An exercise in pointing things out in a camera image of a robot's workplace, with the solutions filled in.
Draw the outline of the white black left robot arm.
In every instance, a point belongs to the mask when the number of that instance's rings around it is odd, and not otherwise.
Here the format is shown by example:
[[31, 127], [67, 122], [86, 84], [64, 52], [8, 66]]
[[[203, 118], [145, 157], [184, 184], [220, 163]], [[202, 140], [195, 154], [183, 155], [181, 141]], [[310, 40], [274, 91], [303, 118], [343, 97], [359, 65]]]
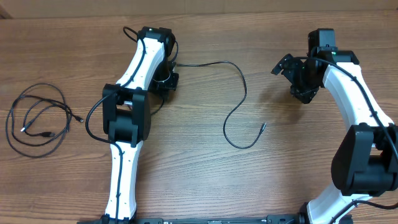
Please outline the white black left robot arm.
[[176, 90], [171, 29], [143, 27], [125, 74], [103, 88], [103, 130], [113, 157], [108, 204], [102, 223], [132, 223], [137, 210], [136, 179], [140, 151], [151, 126], [149, 94], [169, 97]]

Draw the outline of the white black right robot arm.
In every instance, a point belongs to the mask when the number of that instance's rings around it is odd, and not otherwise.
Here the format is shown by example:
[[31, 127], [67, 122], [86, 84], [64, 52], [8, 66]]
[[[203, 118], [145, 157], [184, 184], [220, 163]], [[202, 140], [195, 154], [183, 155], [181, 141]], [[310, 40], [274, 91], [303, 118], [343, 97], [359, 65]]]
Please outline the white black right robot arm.
[[346, 127], [346, 135], [331, 163], [332, 183], [296, 215], [268, 215], [267, 223], [352, 223], [358, 205], [393, 210], [371, 201], [397, 189], [397, 125], [372, 96], [359, 60], [339, 50], [333, 29], [308, 34], [304, 57], [285, 55], [271, 71], [290, 82], [290, 94], [310, 103], [319, 89], [332, 95]]

